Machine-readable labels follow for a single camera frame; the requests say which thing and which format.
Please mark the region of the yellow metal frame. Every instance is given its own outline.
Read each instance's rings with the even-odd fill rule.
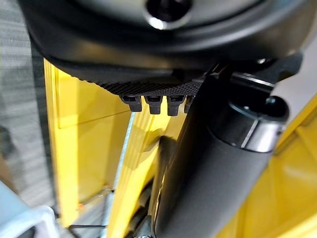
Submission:
[[[112,187],[131,112],[118,96],[44,65],[60,222],[68,227]]]

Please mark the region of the yellow panel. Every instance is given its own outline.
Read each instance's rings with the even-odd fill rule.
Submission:
[[[100,192],[105,185],[113,186],[129,117],[130,112],[124,112],[61,130],[68,137],[77,131],[80,202]]]
[[[136,113],[121,178],[115,191],[115,200],[108,227],[108,238],[122,238],[133,214],[144,184],[149,180],[149,170],[158,151],[158,138],[163,135],[170,117],[166,115],[166,100],[160,115],[150,115],[149,106],[143,102],[143,111]]]
[[[59,127],[129,111],[118,96],[55,68]]]
[[[46,60],[45,81],[60,221],[68,227],[84,212],[81,202],[112,186],[131,113],[117,96]]]

